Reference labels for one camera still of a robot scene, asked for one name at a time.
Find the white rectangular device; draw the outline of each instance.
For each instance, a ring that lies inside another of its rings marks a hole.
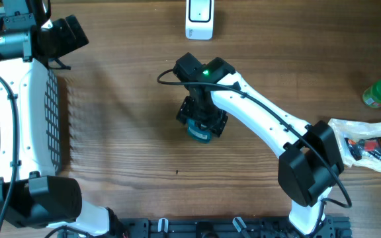
[[[214,0],[186,0],[186,37],[209,40],[214,31]]]

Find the white device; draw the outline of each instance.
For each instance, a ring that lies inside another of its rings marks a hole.
[[[247,93],[269,107],[283,118],[286,123],[292,125],[299,134],[304,135],[307,132],[306,125],[310,123],[290,115],[266,99],[263,95],[260,95],[255,89],[249,86],[240,73],[229,73],[217,82],[217,84],[233,85],[235,82],[239,83],[243,93]],[[283,148],[284,144],[295,143],[298,140],[293,133],[285,132],[283,130],[284,126],[280,125],[270,113],[248,98],[243,98],[233,91],[212,91],[211,98],[219,109],[230,113],[256,133],[272,149],[277,158],[285,152]],[[292,201],[292,210],[289,215],[289,220],[301,233],[307,235],[313,231],[320,212],[321,199],[327,198],[331,189],[332,187],[326,189],[319,196],[318,202],[314,206],[303,207]]]
[[[186,0],[186,37],[209,40],[214,31],[214,0]]]

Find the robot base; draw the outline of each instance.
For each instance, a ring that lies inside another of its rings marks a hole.
[[[303,238],[288,221],[288,217],[242,219],[246,225],[237,232],[230,219],[169,220],[159,232],[159,221],[148,219],[121,219],[129,238]],[[325,223],[313,238],[351,238],[348,217],[326,216]],[[69,231],[58,238],[79,238]]]

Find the wooden tabletop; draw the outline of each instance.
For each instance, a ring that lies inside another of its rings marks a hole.
[[[217,1],[209,41],[186,39],[183,1],[54,4],[52,12],[53,19],[75,14],[90,40],[62,58],[73,70],[58,72],[61,176],[120,218],[290,211],[278,159],[242,123],[230,116],[222,137],[203,144],[175,120],[188,92],[155,80],[187,52],[204,63],[225,59],[262,95],[313,124],[381,122],[381,109],[361,101],[381,78],[381,1]],[[352,167],[340,178],[353,207],[330,204],[326,213],[349,216],[354,237],[381,237],[381,173]],[[337,188],[330,197],[343,201]],[[1,236],[47,232],[4,223]]]

